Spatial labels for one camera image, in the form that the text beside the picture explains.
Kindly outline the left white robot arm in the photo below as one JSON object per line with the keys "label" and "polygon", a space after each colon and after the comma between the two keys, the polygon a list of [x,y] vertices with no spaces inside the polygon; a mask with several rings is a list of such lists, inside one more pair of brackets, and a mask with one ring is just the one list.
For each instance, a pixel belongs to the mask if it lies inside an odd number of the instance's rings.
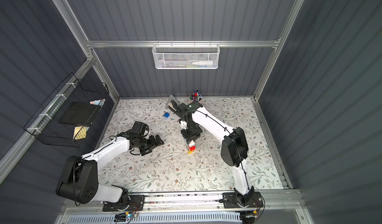
{"label": "left white robot arm", "polygon": [[138,149],[139,153],[135,155],[145,156],[163,144],[159,135],[150,135],[147,124],[136,121],[132,129],[112,136],[103,147],[82,156],[69,157],[59,178],[56,195],[72,200],[76,205],[91,201],[126,205],[130,202],[127,189],[100,184],[98,172],[122,153]]}

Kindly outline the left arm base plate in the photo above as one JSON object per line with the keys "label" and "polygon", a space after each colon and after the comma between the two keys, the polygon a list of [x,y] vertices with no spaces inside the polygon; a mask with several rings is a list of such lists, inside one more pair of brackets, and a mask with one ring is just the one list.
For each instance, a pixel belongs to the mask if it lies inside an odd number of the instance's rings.
{"label": "left arm base plate", "polygon": [[133,212],[142,211],[144,206],[144,195],[129,195],[121,198],[117,203],[103,202],[103,212]]}

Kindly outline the white lego plate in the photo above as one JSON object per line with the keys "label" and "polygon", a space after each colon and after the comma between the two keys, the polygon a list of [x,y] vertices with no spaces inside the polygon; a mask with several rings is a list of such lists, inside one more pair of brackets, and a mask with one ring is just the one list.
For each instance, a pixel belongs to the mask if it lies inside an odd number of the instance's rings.
{"label": "white lego plate", "polygon": [[189,147],[192,147],[192,146],[195,146],[195,142],[193,140],[191,140],[188,144]]}

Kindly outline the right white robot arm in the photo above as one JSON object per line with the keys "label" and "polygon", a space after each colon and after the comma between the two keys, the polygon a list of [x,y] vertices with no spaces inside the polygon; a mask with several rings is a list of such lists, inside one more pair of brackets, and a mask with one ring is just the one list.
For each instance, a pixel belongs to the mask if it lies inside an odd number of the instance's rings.
{"label": "right white robot arm", "polygon": [[228,166],[232,167],[237,203],[241,207],[249,206],[255,189],[250,184],[247,174],[249,147],[244,130],[241,127],[233,128],[218,120],[197,101],[185,104],[171,99],[168,106],[180,118],[181,134],[188,147],[195,145],[203,129],[210,132],[220,142],[220,156]]}

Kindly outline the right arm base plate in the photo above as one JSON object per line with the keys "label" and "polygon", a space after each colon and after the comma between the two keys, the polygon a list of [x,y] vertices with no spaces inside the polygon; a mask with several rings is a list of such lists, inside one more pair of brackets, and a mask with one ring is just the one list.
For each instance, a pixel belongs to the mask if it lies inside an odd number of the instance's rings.
{"label": "right arm base plate", "polygon": [[252,208],[261,209],[265,206],[264,198],[260,192],[250,192],[246,195],[241,195],[235,192],[225,192],[222,194],[222,199],[219,200],[226,209],[234,208]]}

